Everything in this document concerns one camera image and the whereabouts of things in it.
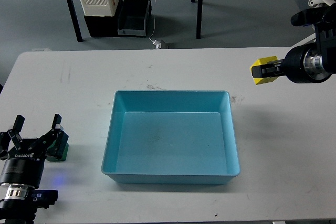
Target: white table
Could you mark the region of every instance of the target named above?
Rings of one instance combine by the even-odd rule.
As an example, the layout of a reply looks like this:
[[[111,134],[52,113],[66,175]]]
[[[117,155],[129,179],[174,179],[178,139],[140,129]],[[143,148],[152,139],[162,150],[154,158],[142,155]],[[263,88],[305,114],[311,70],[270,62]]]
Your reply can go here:
[[[45,162],[40,189],[58,201],[36,223],[200,222],[336,218],[335,77],[255,86],[249,66],[289,48],[27,52],[0,95],[0,131],[26,118],[38,137],[55,113],[64,163]],[[227,90],[241,174],[228,185],[117,184],[101,170],[117,90]],[[5,196],[6,188],[0,190]]]

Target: metal cylinder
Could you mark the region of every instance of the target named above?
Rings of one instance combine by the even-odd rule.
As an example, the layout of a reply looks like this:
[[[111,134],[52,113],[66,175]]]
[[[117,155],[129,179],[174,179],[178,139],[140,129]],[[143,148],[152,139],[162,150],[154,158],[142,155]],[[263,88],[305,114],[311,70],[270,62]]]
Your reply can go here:
[[[5,199],[21,199],[25,200],[29,189],[32,189],[27,185],[20,184],[9,184]]]
[[[324,80],[330,76],[322,64],[322,56],[318,55],[314,48],[310,48],[303,59],[303,66],[306,73],[315,80]]]

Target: black storage box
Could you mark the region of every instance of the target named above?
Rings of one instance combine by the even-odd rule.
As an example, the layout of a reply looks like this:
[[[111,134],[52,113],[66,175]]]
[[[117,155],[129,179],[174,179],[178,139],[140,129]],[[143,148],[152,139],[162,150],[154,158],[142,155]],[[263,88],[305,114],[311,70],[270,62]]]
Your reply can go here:
[[[91,37],[118,37],[118,17],[122,8],[119,0],[113,17],[84,16]]]

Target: light blue plastic tray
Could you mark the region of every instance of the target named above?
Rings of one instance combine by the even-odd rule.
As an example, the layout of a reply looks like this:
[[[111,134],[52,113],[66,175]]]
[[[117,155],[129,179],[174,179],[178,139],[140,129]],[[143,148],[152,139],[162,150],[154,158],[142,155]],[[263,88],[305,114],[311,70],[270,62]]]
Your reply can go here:
[[[102,172],[120,183],[225,184],[240,172],[226,91],[117,91]]]

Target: gray floor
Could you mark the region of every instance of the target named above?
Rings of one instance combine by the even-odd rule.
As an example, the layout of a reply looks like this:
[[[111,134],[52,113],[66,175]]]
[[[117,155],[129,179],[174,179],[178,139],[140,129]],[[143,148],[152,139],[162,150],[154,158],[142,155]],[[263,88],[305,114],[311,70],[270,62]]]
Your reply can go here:
[[[50,50],[154,49],[147,38],[91,38],[79,0],[73,0],[85,42],[77,43],[66,0],[0,0],[0,84],[19,54]],[[155,32],[170,48],[291,46],[313,33],[292,27],[290,17],[306,0],[204,0],[202,39],[196,39],[197,5],[153,1]]]

